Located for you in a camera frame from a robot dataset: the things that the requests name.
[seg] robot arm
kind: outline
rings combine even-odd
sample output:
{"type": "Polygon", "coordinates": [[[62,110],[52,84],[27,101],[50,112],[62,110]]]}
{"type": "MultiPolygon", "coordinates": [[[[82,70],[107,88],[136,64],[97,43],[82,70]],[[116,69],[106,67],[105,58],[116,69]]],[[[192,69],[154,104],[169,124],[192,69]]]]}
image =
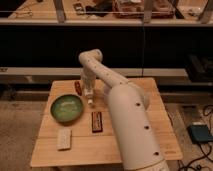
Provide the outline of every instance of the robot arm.
{"type": "Polygon", "coordinates": [[[102,65],[100,50],[83,52],[79,60],[84,68],[82,80],[87,94],[92,94],[96,76],[109,87],[107,105],[124,169],[168,171],[146,116],[148,100],[143,90],[102,65]]]}

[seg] glass shelf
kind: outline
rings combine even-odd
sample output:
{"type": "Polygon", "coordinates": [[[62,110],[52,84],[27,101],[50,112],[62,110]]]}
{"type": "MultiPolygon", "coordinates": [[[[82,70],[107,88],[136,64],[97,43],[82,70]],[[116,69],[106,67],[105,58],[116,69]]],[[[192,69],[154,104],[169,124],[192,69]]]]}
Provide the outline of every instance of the glass shelf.
{"type": "MultiPolygon", "coordinates": [[[[152,18],[148,19],[148,22],[143,22],[145,21],[143,19],[147,18],[150,13],[149,5],[152,0],[105,0],[108,4],[105,3],[104,6],[100,6],[104,0],[20,0],[19,3],[16,1],[16,4],[12,1],[15,2],[15,0],[3,0],[0,2],[0,24],[40,23],[81,26],[180,24],[197,26],[202,23],[199,16],[208,2],[208,0],[153,0],[154,5],[151,4],[151,7],[153,7],[152,18]]],[[[205,24],[213,24],[213,17],[205,24]]]]}

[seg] chocolate bar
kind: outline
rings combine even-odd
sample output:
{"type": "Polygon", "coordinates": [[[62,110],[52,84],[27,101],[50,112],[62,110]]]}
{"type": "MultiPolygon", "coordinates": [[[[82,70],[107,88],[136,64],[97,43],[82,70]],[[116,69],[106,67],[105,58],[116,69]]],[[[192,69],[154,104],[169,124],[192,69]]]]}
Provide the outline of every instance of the chocolate bar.
{"type": "Polygon", "coordinates": [[[101,112],[92,112],[92,132],[102,132],[102,114],[101,112]]]}

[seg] wooden block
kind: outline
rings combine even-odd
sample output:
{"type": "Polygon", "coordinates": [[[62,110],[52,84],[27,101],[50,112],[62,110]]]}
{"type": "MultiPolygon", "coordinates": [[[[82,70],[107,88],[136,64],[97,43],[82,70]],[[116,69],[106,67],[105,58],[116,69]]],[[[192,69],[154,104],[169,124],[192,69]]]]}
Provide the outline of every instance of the wooden block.
{"type": "Polygon", "coordinates": [[[57,148],[58,150],[68,150],[71,146],[71,130],[61,128],[58,130],[57,148]]]}

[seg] white object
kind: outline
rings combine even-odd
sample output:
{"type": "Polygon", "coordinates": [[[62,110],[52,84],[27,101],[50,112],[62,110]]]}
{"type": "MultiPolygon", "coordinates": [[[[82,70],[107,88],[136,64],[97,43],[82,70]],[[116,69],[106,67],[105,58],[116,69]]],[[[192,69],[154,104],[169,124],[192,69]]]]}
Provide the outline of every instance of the white object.
{"type": "Polygon", "coordinates": [[[107,85],[104,94],[124,169],[168,171],[147,119],[149,100],[146,93],[126,77],[102,65],[102,53],[98,49],[81,53],[79,60],[84,67],[82,75],[87,78],[82,79],[86,80],[83,82],[85,88],[95,81],[96,75],[107,85]]]}
{"type": "Polygon", "coordinates": [[[57,149],[68,150],[71,148],[71,130],[69,128],[61,128],[58,130],[57,149]]]}

